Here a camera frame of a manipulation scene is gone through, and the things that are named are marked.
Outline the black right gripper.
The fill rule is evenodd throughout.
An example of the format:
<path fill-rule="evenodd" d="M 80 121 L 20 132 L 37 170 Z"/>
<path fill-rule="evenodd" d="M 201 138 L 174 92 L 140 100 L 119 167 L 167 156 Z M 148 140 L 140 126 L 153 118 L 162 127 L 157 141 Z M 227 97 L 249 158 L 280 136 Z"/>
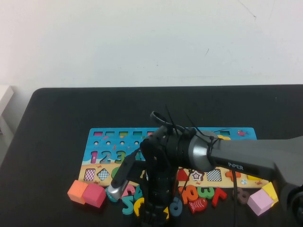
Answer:
<path fill-rule="evenodd" d="M 142 227 L 163 227 L 169 214 L 168 206 L 175 195 L 177 175 L 164 178 L 143 178 L 144 197 Z"/>

